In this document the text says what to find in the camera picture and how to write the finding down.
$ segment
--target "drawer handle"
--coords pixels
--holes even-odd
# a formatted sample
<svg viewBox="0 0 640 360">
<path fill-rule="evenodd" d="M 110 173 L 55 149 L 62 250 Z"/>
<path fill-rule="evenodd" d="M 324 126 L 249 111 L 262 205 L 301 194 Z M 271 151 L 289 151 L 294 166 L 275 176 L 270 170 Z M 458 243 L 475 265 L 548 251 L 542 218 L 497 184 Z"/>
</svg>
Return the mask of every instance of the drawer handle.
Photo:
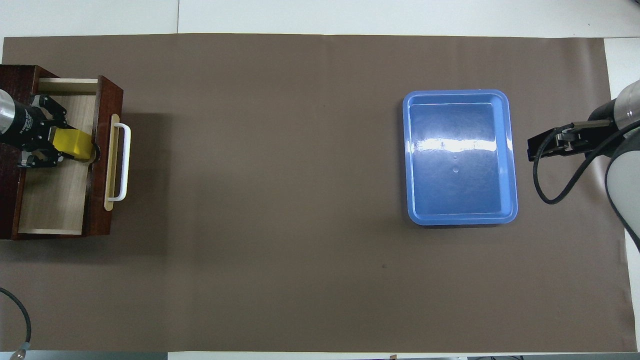
<svg viewBox="0 0 640 360">
<path fill-rule="evenodd" d="M 129 150 L 131 149 L 131 128 L 121 122 L 113 124 L 124 130 L 122 146 L 122 171 L 120 172 L 120 193 L 116 197 L 110 197 L 109 201 L 122 201 L 127 196 L 127 183 L 129 182 Z"/>
</svg>

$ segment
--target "silver cylinder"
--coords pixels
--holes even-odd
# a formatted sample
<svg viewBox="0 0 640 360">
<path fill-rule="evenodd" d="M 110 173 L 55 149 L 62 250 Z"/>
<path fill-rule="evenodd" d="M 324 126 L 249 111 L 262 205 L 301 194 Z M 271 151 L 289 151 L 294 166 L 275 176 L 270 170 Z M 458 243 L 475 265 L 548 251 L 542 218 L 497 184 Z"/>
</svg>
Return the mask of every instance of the silver cylinder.
<svg viewBox="0 0 640 360">
<path fill-rule="evenodd" d="M 620 92 L 613 108 L 613 117 L 618 129 L 640 120 L 640 80 Z"/>
<path fill-rule="evenodd" d="M 4 134 L 13 124 L 15 103 L 6 91 L 0 89 L 0 134 Z"/>
</svg>

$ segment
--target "blue tray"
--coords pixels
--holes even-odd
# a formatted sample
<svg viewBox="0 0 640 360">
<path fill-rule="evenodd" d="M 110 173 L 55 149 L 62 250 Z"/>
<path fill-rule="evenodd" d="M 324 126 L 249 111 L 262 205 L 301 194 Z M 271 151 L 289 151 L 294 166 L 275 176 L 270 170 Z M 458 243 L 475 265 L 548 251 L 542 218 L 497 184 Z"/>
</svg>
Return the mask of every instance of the blue tray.
<svg viewBox="0 0 640 360">
<path fill-rule="evenodd" d="M 509 101 L 498 90 L 404 98 L 409 216 L 420 225 L 504 224 L 518 213 Z"/>
</svg>

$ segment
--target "wooden cabinet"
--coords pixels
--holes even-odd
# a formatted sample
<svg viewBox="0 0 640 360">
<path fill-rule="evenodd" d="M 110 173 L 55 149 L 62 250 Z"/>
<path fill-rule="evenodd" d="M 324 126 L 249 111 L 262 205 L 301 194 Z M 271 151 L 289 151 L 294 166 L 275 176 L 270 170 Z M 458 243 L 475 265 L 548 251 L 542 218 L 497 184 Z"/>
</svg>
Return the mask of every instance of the wooden cabinet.
<svg viewBox="0 0 640 360">
<path fill-rule="evenodd" d="M 17 167 L 20 151 L 0 144 L 0 239 L 109 234 L 122 89 L 104 76 L 65 79 L 32 65 L 0 65 L 0 88 L 23 104 L 31 94 L 50 95 L 97 146 L 93 162 L 25 169 Z"/>
</svg>

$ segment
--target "cable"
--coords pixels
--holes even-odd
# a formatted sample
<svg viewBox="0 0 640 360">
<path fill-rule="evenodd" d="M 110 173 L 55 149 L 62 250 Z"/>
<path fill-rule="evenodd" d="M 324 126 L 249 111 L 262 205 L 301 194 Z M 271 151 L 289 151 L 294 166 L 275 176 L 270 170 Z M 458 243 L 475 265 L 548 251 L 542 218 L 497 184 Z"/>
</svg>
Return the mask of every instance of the cable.
<svg viewBox="0 0 640 360">
<path fill-rule="evenodd" d="M 542 142 L 542 144 L 540 145 L 540 148 L 538 149 L 538 151 L 536 153 L 536 157 L 534 158 L 534 161 L 533 161 L 533 185 L 536 187 L 536 191 L 537 191 L 538 195 L 540 196 L 540 198 L 542 199 L 542 201 L 544 201 L 544 202 L 546 202 L 547 204 L 550 204 L 550 205 L 557 204 L 558 202 L 561 202 L 567 196 L 567 194 L 569 194 L 569 192 L 571 191 L 571 189 L 573 188 L 575 183 L 578 181 L 578 179 L 580 179 L 580 176 L 582 176 L 582 173 L 584 173 L 584 171 L 587 169 L 589 164 L 591 164 L 591 162 L 596 157 L 598 157 L 599 155 L 602 155 L 602 151 L 611 142 L 613 142 L 614 140 L 618 139 L 618 137 L 628 133 L 629 131 L 632 131 L 632 130 L 635 130 L 635 129 L 639 128 L 640 127 L 640 121 L 637 121 L 637 122 L 635 122 L 635 123 L 633 123 L 633 124 L 631 124 L 629 126 L 623 127 L 622 129 L 616 131 L 611 136 L 606 138 L 602 143 L 600 143 L 600 145 L 596 146 L 595 149 L 593 149 L 589 153 L 589 155 L 587 155 L 587 157 L 580 164 L 580 166 L 575 171 L 575 173 L 573 173 L 573 176 L 571 176 L 571 179 L 566 184 L 564 189 L 560 192 L 560 194 L 557 197 L 554 197 L 553 199 L 549 199 L 545 195 L 545 193 L 542 191 L 542 189 L 540 188 L 540 182 L 538 181 L 538 163 L 540 162 L 540 158 L 542 157 L 542 152 L 545 150 L 547 145 L 551 142 L 553 137 L 555 137 L 556 135 L 558 135 L 559 133 L 561 133 L 562 131 L 564 131 L 566 129 L 571 129 L 572 127 L 573 127 L 573 123 L 565 125 L 565 126 L 562 126 L 562 127 L 559 127 L 555 131 L 550 133 L 545 138 L 545 140 Z"/>
<path fill-rule="evenodd" d="M 20 300 L 18 300 L 18 298 L 15 297 L 15 295 L 12 294 L 9 290 L 5 288 L 0 288 L 0 293 L 5 294 L 6 296 L 9 297 L 9 299 L 13 300 L 13 302 L 16 305 L 18 305 L 18 307 L 20 308 L 20 311 L 22 311 L 22 315 L 24 316 L 24 322 L 27 323 L 27 336 L 24 342 L 26 343 L 30 342 L 31 341 L 31 319 L 29 319 L 29 313 L 27 313 L 27 309 L 24 307 L 24 305 L 22 305 Z"/>
</svg>

